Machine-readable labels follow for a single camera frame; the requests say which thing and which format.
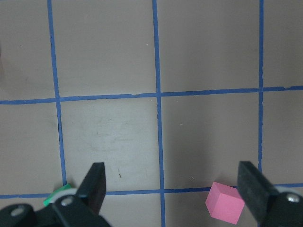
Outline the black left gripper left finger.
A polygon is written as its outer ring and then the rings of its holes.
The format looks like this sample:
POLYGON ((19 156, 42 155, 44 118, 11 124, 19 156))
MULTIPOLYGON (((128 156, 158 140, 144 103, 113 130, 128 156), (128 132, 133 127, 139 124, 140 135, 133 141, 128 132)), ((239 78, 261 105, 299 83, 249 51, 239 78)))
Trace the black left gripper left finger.
POLYGON ((105 227, 99 215, 106 195, 106 174, 103 162, 93 163, 74 194, 66 194, 52 204, 61 227, 105 227))

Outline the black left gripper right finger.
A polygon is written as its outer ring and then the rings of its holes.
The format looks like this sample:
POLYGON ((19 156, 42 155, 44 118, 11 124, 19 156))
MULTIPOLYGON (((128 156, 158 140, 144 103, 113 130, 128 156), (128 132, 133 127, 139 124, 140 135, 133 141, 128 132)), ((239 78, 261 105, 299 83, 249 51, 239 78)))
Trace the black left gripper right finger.
POLYGON ((274 186, 251 162, 238 165, 237 190, 261 227, 301 227, 303 195, 274 186))

